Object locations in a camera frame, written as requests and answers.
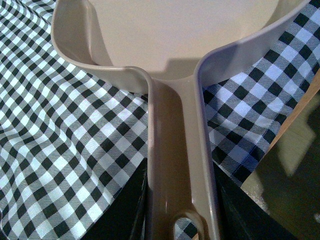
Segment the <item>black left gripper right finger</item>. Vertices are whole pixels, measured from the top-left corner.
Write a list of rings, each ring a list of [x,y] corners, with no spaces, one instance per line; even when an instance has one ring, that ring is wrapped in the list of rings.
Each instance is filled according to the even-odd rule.
[[[218,202],[226,240],[295,240],[296,237],[263,211],[216,164]]]

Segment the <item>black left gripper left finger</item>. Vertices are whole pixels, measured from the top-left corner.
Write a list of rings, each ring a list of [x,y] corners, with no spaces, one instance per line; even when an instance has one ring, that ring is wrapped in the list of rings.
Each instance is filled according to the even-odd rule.
[[[144,158],[116,199],[83,240],[139,240],[145,219],[147,159]]]

